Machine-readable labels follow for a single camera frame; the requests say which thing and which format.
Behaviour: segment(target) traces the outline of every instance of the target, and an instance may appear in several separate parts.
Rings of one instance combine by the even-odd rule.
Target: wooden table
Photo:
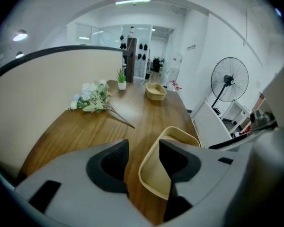
[[[151,101],[145,86],[128,83],[119,91],[116,81],[108,82],[111,105],[135,129],[107,112],[88,113],[67,110],[44,132],[26,158],[20,174],[31,175],[62,154],[86,149],[115,140],[129,140],[129,161],[124,181],[134,206],[153,224],[163,222],[167,201],[145,189],[139,181],[139,166],[150,147],[169,126],[178,127],[194,136],[197,133],[176,92],[168,91],[163,101]]]

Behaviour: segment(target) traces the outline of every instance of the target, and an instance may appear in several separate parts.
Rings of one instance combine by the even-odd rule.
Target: beige basket
[[[145,83],[146,96],[150,100],[162,101],[165,98],[166,91],[163,86],[157,83]]]
[[[142,161],[138,173],[140,182],[147,190],[167,200],[169,198],[171,180],[159,160],[160,139],[175,140],[197,147],[200,147],[200,144],[195,137],[176,127],[170,126],[156,139]]]

